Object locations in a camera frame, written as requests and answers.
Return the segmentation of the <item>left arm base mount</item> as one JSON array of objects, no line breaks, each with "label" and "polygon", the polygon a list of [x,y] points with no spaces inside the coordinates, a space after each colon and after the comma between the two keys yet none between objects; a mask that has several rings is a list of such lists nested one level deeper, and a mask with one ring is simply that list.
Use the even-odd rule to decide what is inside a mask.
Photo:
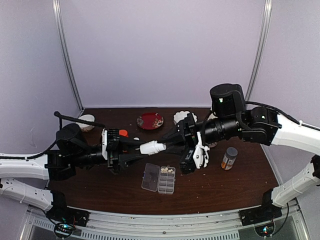
[{"label": "left arm base mount", "polygon": [[51,220],[70,225],[86,227],[90,213],[86,210],[67,206],[66,197],[58,191],[50,191],[52,194],[52,207],[45,212],[45,216]]}]

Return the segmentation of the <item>amber bottle grey cap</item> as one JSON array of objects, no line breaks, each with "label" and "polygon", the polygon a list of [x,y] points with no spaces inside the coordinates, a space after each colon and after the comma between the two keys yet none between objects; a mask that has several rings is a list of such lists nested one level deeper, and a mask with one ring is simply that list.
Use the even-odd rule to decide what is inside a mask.
[{"label": "amber bottle grey cap", "polygon": [[234,147],[228,147],[223,156],[221,168],[226,171],[230,170],[233,167],[237,156],[238,150]]}]

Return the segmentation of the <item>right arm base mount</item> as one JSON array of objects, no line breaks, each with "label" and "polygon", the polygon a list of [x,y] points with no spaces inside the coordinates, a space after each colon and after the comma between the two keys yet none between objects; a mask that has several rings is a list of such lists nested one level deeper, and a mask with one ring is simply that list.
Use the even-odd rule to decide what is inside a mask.
[{"label": "right arm base mount", "polygon": [[269,189],[263,194],[261,206],[239,211],[239,217],[243,226],[271,221],[282,216],[282,208],[273,205],[272,191],[272,189]]}]

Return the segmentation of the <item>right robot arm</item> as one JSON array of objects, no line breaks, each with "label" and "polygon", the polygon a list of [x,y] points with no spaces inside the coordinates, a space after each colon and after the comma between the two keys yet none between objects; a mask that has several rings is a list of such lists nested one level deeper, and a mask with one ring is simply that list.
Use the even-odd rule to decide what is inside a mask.
[{"label": "right robot arm", "polygon": [[168,150],[184,147],[186,151],[197,150],[194,160],[181,159],[180,169],[188,174],[205,166],[208,160],[206,148],[211,143],[238,137],[244,142],[265,146],[287,146],[312,153],[311,161],[286,183],[269,190],[263,196],[263,205],[256,210],[259,220],[268,220],[276,207],[282,208],[289,201],[320,183],[320,129],[298,121],[282,110],[262,103],[254,103],[247,109],[239,84],[223,83],[209,91],[212,109],[202,122],[196,123],[192,114],[187,114],[174,128],[160,139]]}]

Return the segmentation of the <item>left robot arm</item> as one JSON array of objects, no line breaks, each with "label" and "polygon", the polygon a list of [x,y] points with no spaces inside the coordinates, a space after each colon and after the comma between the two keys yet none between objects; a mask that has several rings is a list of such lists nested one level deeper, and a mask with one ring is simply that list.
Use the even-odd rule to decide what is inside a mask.
[{"label": "left robot arm", "polygon": [[114,172],[131,162],[157,152],[157,142],[143,142],[104,129],[100,143],[89,145],[80,126],[70,123],[56,132],[55,141],[36,154],[0,155],[0,193],[6,197],[51,212],[61,222],[72,218],[63,193],[41,190],[16,178],[65,181],[77,174],[77,168],[107,166]]}]

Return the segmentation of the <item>clear plastic pill organizer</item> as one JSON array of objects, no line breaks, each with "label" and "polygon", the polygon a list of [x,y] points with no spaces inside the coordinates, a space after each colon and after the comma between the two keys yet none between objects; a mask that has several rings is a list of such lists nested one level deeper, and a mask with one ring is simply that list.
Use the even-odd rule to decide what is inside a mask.
[{"label": "clear plastic pill organizer", "polygon": [[[174,173],[161,173],[161,168],[172,168]],[[141,188],[150,192],[172,195],[175,191],[176,168],[147,163],[144,168]]]}]

